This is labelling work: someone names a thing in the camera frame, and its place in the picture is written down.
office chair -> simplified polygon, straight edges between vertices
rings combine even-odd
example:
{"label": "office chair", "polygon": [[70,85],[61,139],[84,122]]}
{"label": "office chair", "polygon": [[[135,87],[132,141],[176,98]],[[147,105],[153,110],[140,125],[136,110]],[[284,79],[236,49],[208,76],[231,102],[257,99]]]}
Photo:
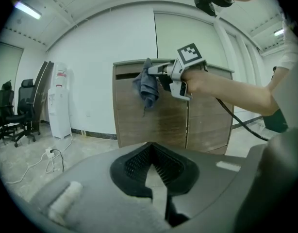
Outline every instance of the office chair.
{"label": "office chair", "polygon": [[17,142],[23,136],[30,136],[33,138],[33,142],[36,141],[31,131],[25,128],[28,122],[34,120],[35,113],[31,100],[33,88],[34,84],[32,79],[22,81],[21,87],[18,89],[17,115],[10,115],[6,117],[6,121],[8,123],[18,123],[20,128],[23,129],[23,131],[15,135],[14,146],[16,148],[18,147]]}
{"label": "office chair", "polygon": [[11,137],[14,140],[15,129],[8,127],[8,122],[5,120],[7,116],[14,114],[13,98],[14,91],[12,90],[11,81],[8,81],[2,85],[0,90],[0,140],[5,137]]}

white shirt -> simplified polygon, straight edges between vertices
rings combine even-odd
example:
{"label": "white shirt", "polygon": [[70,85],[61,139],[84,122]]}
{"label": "white shirt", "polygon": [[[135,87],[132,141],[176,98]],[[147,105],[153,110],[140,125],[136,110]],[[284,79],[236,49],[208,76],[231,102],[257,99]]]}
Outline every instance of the white shirt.
{"label": "white shirt", "polygon": [[292,32],[292,30],[283,21],[284,29],[284,55],[281,59],[281,63],[278,67],[284,67],[291,69],[298,60],[298,37]]}

ceiling light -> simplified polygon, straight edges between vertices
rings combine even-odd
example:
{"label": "ceiling light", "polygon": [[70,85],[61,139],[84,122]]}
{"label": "ceiling light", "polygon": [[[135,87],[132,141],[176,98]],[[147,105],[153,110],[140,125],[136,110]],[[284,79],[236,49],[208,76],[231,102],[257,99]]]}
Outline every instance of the ceiling light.
{"label": "ceiling light", "polygon": [[280,35],[280,34],[282,34],[282,33],[284,33],[284,29],[280,29],[280,30],[275,31],[275,32],[274,32],[274,35],[275,35],[275,36],[278,36],[278,35]]}
{"label": "ceiling light", "polygon": [[17,2],[15,4],[15,7],[27,14],[29,14],[30,16],[36,18],[36,19],[40,19],[41,14],[39,12],[37,12],[36,10],[34,10],[33,8],[29,7],[28,5],[25,5],[21,2]]}

floor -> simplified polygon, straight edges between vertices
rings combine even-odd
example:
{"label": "floor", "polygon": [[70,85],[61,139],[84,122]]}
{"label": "floor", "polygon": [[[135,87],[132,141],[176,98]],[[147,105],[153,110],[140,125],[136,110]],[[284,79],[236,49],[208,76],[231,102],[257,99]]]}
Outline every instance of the floor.
{"label": "floor", "polygon": [[[277,133],[264,127],[263,121],[258,120],[248,125],[252,130],[264,137],[271,138]],[[64,150],[71,141],[71,137],[63,140],[54,139],[51,135],[50,127],[46,124],[41,126],[41,135],[36,135],[36,142],[28,138],[22,138],[19,147],[8,140],[0,144],[0,175],[3,182],[14,182],[20,180],[29,165],[40,161],[41,155],[46,148],[55,147]],[[249,149],[257,144],[263,144],[264,141],[256,138],[247,132],[243,127],[232,130],[229,146],[226,154],[232,156],[246,157]],[[73,134],[72,144],[65,152],[64,167],[68,169],[80,160],[89,156],[108,152],[118,148],[116,140],[98,139]],[[62,160],[58,156],[54,159],[54,171],[52,171],[51,162],[47,156],[36,166],[32,167],[20,183],[6,184],[6,186],[18,194],[20,197],[29,201],[33,195],[41,189],[46,183],[60,175],[62,172]],[[148,172],[146,186],[153,190],[153,204],[157,210],[163,214],[165,211],[166,187],[152,167]]]}

